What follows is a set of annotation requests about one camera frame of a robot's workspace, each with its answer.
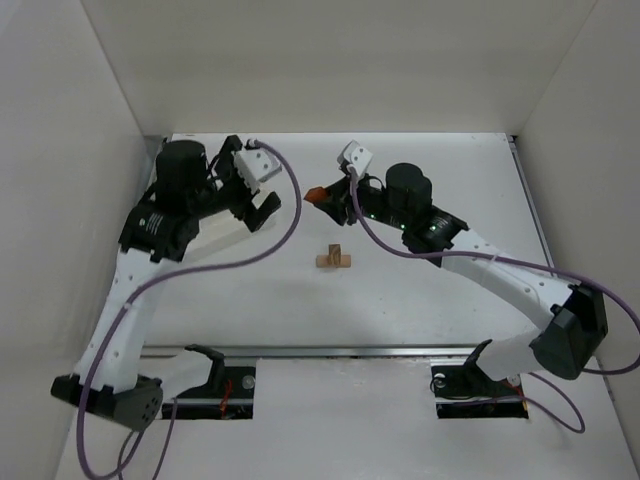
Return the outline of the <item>orange triangular wood block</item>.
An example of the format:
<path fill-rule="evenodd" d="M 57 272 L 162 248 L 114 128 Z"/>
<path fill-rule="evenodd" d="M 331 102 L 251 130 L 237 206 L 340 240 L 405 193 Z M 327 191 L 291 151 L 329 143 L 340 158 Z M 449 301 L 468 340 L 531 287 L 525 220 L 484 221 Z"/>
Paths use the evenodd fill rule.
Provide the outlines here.
<path fill-rule="evenodd" d="M 313 187 L 307 191 L 304 200 L 316 205 L 325 202 L 329 198 L 329 193 L 324 187 Z"/>

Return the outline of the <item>white plastic tray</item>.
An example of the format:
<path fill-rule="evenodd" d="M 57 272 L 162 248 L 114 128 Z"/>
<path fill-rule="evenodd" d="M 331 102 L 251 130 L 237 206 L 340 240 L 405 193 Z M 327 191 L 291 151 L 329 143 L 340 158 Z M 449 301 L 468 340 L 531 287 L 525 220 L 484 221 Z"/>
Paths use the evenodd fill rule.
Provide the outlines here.
<path fill-rule="evenodd" d="M 279 223 L 280 217 L 280 213 L 274 213 L 256 232 L 250 232 L 242 221 L 237 220 L 229 212 L 207 217 L 199 222 L 199 233 L 189 243 L 183 262 L 194 263 L 206 259 L 254 235 L 266 232 Z"/>

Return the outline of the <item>dark striped wood block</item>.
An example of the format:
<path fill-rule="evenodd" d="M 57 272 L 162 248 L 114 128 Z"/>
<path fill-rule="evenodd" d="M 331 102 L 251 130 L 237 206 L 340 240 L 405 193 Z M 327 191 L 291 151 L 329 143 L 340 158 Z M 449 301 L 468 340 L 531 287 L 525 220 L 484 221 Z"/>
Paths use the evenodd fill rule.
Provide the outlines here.
<path fill-rule="evenodd" d="M 342 250 L 340 244 L 330 244 L 328 246 L 326 262 L 330 267 L 340 267 L 342 265 Z"/>

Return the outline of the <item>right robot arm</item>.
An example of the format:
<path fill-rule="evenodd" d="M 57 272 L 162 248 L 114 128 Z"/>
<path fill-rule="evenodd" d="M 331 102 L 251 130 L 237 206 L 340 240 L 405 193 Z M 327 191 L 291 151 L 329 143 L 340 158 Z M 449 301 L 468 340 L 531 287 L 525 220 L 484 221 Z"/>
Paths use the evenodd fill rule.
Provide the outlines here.
<path fill-rule="evenodd" d="M 391 166 L 380 186 L 365 174 L 310 189 L 305 199 L 338 225 L 367 217 L 402 233 L 413 254 L 427 254 L 435 266 L 460 275 L 510 304 L 534 326 L 506 340 L 481 342 L 465 361 L 467 382 L 502 381 L 546 370 L 576 379 L 608 333 L 601 292 L 583 282 L 546 277 L 500 261 L 499 250 L 454 215 L 436 207 L 432 183 L 410 163 Z"/>

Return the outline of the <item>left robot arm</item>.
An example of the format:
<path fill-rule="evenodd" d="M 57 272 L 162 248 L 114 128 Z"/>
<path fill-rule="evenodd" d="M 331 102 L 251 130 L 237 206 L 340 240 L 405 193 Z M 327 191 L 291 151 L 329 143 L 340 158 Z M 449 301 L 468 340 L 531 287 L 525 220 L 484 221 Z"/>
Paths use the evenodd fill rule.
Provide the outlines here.
<path fill-rule="evenodd" d="M 156 287 L 140 287 L 187 261 L 189 244 L 208 217 L 228 213 L 250 232 L 258 231 L 281 206 L 276 193 L 254 203 L 262 184 L 282 164 L 254 142 L 228 136 L 209 158 L 195 140 L 166 142 L 155 159 L 155 178 L 126 218 L 118 240 L 112 286 L 88 347 L 73 371 L 56 377 L 51 395 L 78 409 L 144 431 L 164 401 L 207 383 L 218 384 L 224 357 L 209 347 L 189 346 L 172 363 L 186 374 L 182 387 L 169 389 L 157 375 L 142 374 L 139 361 L 159 297 Z"/>

